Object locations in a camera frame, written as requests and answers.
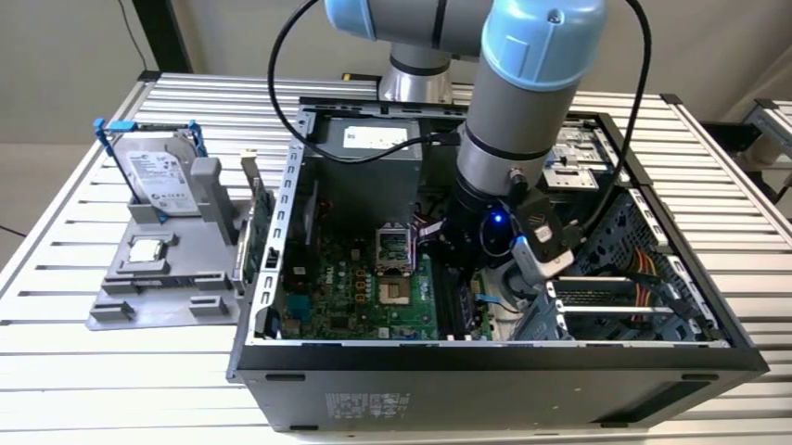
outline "aluminum table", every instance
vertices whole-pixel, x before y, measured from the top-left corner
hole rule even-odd
[[[278,81],[278,91],[292,114],[304,95],[377,97],[372,82]],[[457,103],[471,95],[457,87]],[[631,106],[631,95],[581,92],[573,110],[611,113],[624,131]],[[230,194],[249,194],[236,159],[246,148],[278,190],[290,136],[262,79],[163,74],[135,84],[122,118],[195,119]],[[0,273],[0,443],[791,443],[792,227],[668,96],[646,97],[634,149],[771,368],[675,420],[650,430],[274,433],[248,390],[225,379],[234,326],[83,326],[130,198],[94,144]]]

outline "sticker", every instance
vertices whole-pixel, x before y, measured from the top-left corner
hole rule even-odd
[[[345,148],[384,150],[408,140],[406,128],[346,127]]]
[[[329,416],[334,419],[404,418],[410,406],[410,393],[344,393],[325,394]]]
[[[130,151],[127,159],[151,205],[171,215],[198,212],[178,158],[165,152]]]

